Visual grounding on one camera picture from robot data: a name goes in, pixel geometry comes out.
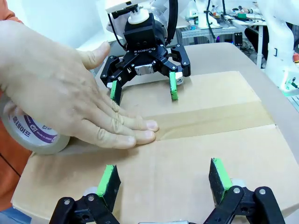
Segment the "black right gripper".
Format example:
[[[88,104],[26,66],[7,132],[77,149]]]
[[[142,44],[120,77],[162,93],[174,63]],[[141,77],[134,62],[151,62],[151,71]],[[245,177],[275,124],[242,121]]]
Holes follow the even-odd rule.
[[[117,104],[121,102],[122,87],[137,75],[159,72],[168,77],[172,101],[178,100],[178,86],[185,77],[191,75],[191,64],[185,47],[177,44],[169,53],[166,49],[166,23],[157,20],[149,13],[147,20],[126,23],[124,39],[125,56],[109,56],[100,79],[110,90],[110,98]]]

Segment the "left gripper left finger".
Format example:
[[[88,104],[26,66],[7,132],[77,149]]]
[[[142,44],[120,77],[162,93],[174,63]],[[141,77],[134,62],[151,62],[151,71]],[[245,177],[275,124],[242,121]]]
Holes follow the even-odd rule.
[[[117,224],[113,209],[120,188],[116,165],[107,165],[96,193],[89,193],[79,200],[62,197],[51,216],[51,224]]]

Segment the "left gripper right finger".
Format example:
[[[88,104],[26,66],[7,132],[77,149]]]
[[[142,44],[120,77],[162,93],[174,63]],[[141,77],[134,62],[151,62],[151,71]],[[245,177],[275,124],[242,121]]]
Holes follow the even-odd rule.
[[[208,178],[215,208],[204,223],[230,224],[236,216],[246,217],[250,224],[285,223],[271,188],[261,186],[250,191],[233,185],[219,158],[211,159]]]

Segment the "person's right hand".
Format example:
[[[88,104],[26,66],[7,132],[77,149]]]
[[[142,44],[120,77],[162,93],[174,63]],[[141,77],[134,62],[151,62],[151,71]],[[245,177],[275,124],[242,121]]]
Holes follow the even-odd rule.
[[[151,143],[157,123],[121,109],[91,73],[109,50],[104,42],[93,51],[78,51],[21,23],[2,21],[0,87],[23,112],[59,134],[101,148]]]

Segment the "person's left hand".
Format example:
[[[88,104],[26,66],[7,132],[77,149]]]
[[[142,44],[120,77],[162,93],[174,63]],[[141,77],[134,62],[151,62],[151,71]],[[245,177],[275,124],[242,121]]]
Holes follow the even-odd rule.
[[[9,101],[4,106],[4,114],[21,116],[24,115],[25,112],[13,101]]]

